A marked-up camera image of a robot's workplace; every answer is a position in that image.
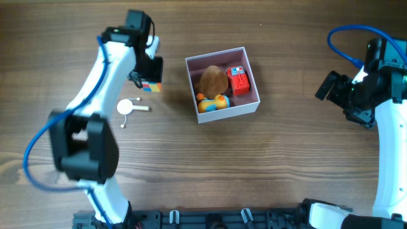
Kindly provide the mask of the colourful two-by-two puzzle cube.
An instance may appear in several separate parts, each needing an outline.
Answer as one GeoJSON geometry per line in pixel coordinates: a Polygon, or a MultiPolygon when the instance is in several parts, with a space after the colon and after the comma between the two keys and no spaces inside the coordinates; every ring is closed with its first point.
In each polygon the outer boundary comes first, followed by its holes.
{"type": "Polygon", "coordinates": [[[161,92],[162,91],[162,84],[151,82],[151,81],[143,81],[142,82],[142,89],[145,92],[161,92]]]}

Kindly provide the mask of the white wooden rattle drum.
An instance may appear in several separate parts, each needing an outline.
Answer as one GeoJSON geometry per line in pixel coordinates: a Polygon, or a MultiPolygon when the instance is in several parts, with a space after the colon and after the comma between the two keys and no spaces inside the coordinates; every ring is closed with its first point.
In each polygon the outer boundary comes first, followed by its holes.
{"type": "Polygon", "coordinates": [[[124,116],[124,121],[120,125],[121,128],[125,128],[127,126],[127,122],[128,122],[127,116],[132,111],[150,111],[151,110],[151,108],[149,106],[137,105],[137,104],[133,103],[133,101],[140,102],[141,100],[142,99],[140,97],[136,97],[136,98],[122,99],[121,101],[119,101],[116,108],[117,108],[117,111],[119,112],[119,114],[124,116]]]}

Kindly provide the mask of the white cardboard box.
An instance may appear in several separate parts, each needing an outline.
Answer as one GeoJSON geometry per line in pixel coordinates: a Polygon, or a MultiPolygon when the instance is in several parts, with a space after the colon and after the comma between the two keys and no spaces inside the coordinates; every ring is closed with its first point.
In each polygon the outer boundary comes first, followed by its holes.
{"type": "Polygon", "coordinates": [[[185,61],[198,123],[244,115],[257,110],[260,103],[259,93],[244,47],[187,57],[185,61]],[[199,113],[194,84],[201,78],[204,70],[212,65],[218,66],[222,70],[225,70],[227,67],[242,66],[249,79],[250,89],[245,95],[230,96],[231,106],[229,108],[199,113]]]}

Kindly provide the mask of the brown plush toy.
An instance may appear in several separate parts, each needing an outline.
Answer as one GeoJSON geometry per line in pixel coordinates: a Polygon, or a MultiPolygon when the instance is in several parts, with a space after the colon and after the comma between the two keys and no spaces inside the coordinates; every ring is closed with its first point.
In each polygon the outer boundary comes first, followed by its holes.
{"type": "Polygon", "coordinates": [[[228,76],[218,66],[209,66],[194,87],[196,93],[202,94],[207,99],[214,99],[215,96],[227,91],[229,87],[228,76]]]}

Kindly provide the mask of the red toy truck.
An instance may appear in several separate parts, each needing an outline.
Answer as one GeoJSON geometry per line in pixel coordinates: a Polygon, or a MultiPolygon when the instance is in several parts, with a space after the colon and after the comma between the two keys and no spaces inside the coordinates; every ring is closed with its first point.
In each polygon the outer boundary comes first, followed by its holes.
{"type": "Polygon", "coordinates": [[[232,94],[235,96],[247,94],[250,90],[250,83],[242,66],[232,66],[226,69],[232,94]]]}

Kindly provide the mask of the yellow duck toy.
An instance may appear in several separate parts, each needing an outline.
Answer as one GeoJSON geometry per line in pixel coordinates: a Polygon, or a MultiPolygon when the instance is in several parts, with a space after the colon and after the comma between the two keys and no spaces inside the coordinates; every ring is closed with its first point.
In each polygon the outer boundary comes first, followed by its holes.
{"type": "Polygon", "coordinates": [[[198,103],[198,112],[206,113],[210,111],[216,111],[219,109],[226,109],[230,107],[230,100],[225,95],[216,95],[214,99],[208,99],[204,97],[202,93],[197,94],[198,103]]]}

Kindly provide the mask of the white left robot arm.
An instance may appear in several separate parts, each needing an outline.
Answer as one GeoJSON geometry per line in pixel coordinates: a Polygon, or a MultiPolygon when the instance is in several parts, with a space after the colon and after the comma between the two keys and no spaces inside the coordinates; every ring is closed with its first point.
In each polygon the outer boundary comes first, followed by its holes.
{"type": "Polygon", "coordinates": [[[97,41],[97,59],[78,95],[64,112],[49,115],[54,164],[84,189],[98,228],[138,228],[114,176],[119,149],[109,119],[125,80],[148,92],[161,90],[160,40],[150,16],[129,10],[123,25],[108,27],[97,41]]]}

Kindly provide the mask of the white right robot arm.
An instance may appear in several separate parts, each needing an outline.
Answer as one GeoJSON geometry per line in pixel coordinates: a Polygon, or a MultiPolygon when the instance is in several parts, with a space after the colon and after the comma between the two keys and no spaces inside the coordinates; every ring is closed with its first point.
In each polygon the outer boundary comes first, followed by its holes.
{"type": "Polygon", "coordinates": [[[378,187],[371,216],[306,199],[295,222],[311,228],[406,228],[406,41],[372,39],[355,78],[332,71],[315,96],[341,107],[348,121],[377,125],[378,187]]]}

